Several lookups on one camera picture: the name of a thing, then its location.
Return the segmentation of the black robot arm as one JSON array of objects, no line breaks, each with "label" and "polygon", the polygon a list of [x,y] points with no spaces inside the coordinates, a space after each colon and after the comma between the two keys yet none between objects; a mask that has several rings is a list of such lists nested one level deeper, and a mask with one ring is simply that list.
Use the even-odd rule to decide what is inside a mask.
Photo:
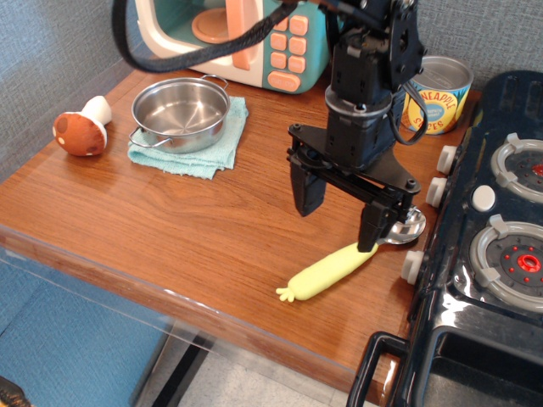
[{"label": "black robot arm", "polygon": [[423,71],[415,1],[324,1],[332,75],[325,91],[327,125],[293,124],[288,150],[295,207],[307,216],[333,185],[365,207],[357,248],[373,249],[396,222],[406,223],[419,182],[397,161],[393,148],[411,146],[400,134],[407,96],[423,107],[412,78]]}]

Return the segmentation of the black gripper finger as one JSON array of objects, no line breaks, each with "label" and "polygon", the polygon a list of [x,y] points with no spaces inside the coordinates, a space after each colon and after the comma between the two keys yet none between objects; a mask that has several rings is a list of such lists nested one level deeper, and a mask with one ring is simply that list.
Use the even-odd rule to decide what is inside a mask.
[{"label": "black gripper finger", "polygon": [[323,203],[327,182],[320,177],[324,167],[307,167],[290,164],[291,187],[294,205],[301,216],[307,216]]},{"label": "black gripper finger", "polygon": [[366,203],[361,212],[357,250],[360,253],[370,252],[380,238],[388,236],[398,219],[398,209],[392,202],[376,199]]}]

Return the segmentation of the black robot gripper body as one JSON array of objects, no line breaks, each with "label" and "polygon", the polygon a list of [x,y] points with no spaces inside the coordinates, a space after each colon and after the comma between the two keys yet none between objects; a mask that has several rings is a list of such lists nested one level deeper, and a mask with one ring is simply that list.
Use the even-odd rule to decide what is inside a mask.
[{"label": "black robot gripper body", "polygon": [[394,156],[406,93],[398,91],[376,105],[357,108],[325,92],[327,126],[293,124],[288,161],[307,167],[324,167],[327,184],[368,204],[392,202],[407,212],[420,192],[420,183]]}]

